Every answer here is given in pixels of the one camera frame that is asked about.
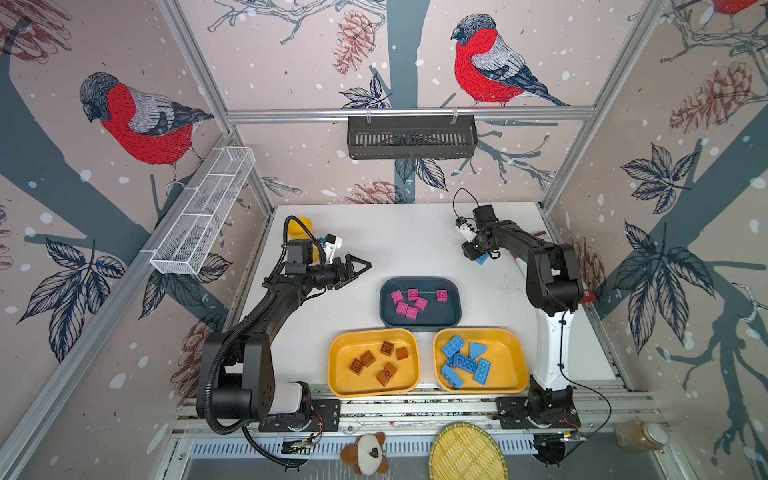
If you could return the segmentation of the brown lego brick front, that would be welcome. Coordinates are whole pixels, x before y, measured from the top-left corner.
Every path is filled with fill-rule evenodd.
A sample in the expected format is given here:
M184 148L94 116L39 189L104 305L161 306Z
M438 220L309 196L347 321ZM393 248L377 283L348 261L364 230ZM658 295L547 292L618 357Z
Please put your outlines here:
M365 367L370 367L376 361L376 357L368 350L359 357L359 360L365 364Z

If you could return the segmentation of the brown lego brick group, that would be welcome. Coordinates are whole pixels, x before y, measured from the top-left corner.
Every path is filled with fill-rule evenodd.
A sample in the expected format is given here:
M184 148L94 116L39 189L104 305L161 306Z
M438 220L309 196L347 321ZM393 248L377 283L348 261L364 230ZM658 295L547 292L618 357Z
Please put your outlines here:
M388 375L386 372L384 372L384 371L381 371L381 372L379 372L379 373L376 375L376 379L377 379L377 381L378 381L378 382L379 382L379 383L380 383L380 384L381 384L383 387L386 387L386 386L389 384L389 382L390 382L390 380L391 380L391 377L390 377L390 376L389 376L389 375Z

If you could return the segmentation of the blue sloped lego brick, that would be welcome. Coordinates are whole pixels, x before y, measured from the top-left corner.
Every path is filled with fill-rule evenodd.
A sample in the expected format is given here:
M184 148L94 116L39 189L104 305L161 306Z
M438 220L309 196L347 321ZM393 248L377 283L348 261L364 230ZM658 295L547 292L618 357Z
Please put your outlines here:
M488 351L488 346L482 343L472 342L469 345L469 357L476 361Z

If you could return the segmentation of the large blue lego brick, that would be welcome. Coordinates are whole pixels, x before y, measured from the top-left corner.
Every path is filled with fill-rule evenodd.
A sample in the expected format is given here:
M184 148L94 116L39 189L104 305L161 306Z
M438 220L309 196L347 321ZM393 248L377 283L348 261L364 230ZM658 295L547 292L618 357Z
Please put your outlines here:
M465 345L464 339L459 335L454 335L443 347L442 352L447 359L459 354Z

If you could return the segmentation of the blue lego brick group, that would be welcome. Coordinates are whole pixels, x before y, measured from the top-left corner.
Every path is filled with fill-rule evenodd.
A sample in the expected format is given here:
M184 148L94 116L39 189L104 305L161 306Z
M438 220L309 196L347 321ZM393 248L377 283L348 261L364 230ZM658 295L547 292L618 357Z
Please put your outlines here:
M491 366L492 364L490 361L484 358L479 358L476 361L476 367L475 367L475 372L473 376L474 382L479 385L485 386L490 374Z

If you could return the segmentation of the blue long lego brick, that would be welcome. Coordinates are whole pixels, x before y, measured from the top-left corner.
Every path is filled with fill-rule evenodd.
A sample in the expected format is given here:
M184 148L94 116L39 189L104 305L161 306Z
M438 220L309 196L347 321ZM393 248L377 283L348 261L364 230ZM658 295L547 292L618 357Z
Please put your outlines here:
M459 375L448 365L443 365L441 367L440 375L451 390L460 390L464 385L464 382Z

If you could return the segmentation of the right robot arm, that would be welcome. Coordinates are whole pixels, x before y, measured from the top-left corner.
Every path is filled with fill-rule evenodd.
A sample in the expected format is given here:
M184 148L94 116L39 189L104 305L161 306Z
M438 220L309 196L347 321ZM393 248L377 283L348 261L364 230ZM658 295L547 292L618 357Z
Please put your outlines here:
M446 276L457 284L469 318L498 325L510 320L536 331L530 394L572 392L565 362L571 322L583 299L574 248L535 236L480 205L458 220L460 242L434 205L355 206L345 236L379 273Z

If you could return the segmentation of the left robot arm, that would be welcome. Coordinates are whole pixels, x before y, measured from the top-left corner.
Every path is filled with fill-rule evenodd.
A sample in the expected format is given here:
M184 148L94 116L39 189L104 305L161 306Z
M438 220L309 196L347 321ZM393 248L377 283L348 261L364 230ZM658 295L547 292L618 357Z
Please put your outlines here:
M371 268L351 254L323 265L285 255L279 259L254 309L204 342L196 409L214 433L229 435L273 414L278 383L271 347L286 320L308 300L343 288Z

